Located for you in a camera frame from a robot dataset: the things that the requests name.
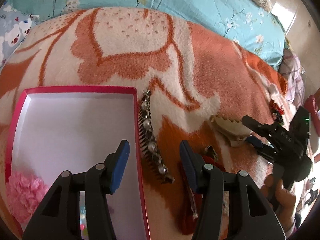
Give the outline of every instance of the human hand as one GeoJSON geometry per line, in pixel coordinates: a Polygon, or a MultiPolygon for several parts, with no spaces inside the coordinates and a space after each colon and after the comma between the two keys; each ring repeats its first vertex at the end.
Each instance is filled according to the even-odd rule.
{"type": "MultiPolygon", "coordinates": [[[[265,197],[268,196],[273,181],[274,178],[272,174],[266,177],[264,185],[261,188],[261,192],[265,197]]],[[[284,232],[287,232],[294,223],[296,196],[283,187],[282,179],[278,181],[275,194],[277,201],[282,206],[277,217],[284,232]]]]}

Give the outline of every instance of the floor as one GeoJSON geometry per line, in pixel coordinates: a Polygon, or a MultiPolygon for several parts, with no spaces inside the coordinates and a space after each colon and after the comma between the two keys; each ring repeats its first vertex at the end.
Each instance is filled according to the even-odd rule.
{"type": "Polygon", "coordinates": [[[270,0],[272,13],[279,17],[287,38],[305,69],[305,95],[314,94],[320,87],[320,31],[301,0],[270,0]]]}

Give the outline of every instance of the fleece blanket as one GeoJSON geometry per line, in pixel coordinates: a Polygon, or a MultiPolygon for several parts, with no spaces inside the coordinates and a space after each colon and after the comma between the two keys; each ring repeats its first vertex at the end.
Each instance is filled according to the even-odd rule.
{"type": "MultiPolygon", "coordinates": [[[[256,55],[204,27],[139,8],[96,8],[31,29],[0,75],[0,215],[18,235],[6,206],[4,150],[17,99],[37,86],[116,85],[152,90],[158,148],[174,184],[161,184],[142,160],[152,240],[191,239],[179,230],[183,203],[179,143],[195,152],[213,145],[227,172],[247,170],[259,187],[271,167],[247,144],[231,148],[212,127],[212,114],[272,123],[269,101],[284,106],[286,80],[256,55]]],[[[227,229],[223,218],[222,237],[227,229]]]]}

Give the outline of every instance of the pink plaid cloth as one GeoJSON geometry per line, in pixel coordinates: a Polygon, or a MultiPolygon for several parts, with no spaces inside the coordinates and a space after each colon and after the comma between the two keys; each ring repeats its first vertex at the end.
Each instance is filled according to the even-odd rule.
{"type": "Polygon", "coordinates": [[[303,103],[305,89],[300,70],[301,64],[297,55],[290,49],[284,49],[284,56],[279,67],[279,73],[281,73],[288,82],[285,99],[292,102],[296,108],[303,103]]]}

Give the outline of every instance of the pink fluffy scrunchie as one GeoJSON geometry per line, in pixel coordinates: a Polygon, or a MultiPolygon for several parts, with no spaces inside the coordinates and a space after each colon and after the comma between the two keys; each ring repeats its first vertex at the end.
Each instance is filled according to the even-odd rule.
{"type": "Polygon", "coordinates": [[[41,178],[25,177],[13,172],[6,184],[7,202],[11,214],[20,223],[28,223],[49,187],[41,178]]]}

